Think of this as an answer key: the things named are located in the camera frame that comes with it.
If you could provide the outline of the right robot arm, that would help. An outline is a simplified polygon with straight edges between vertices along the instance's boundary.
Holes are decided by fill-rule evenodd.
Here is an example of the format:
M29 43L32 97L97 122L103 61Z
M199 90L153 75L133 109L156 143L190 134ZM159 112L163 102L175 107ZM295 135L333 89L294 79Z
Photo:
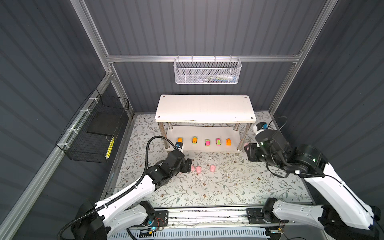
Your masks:
M250 223L298 222L317 227L335 240L378 240L381 211L364 203L339 177L327 158L315 147L291 147L276 130L256 127L255 143L245 146L251 162L276 167L283 176L296 175L312 185L325 205L299 205L268 198L259 213L248 211Z

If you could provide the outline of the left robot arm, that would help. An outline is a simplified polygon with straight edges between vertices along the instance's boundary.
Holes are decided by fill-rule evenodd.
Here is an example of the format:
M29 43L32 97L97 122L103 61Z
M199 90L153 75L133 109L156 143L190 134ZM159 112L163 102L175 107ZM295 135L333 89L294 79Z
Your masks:
M122 229L151 226L156 211L141 199L168 184L177 174L191 172L192 159L185 157L183 146L182 142L171 144L173 150L166 159L149 166L150 145L147 144L144 172L139 179L109 198L95 204L84 203L75 219L59 230L57 239L64 239L67 229L76 240L106 240Z

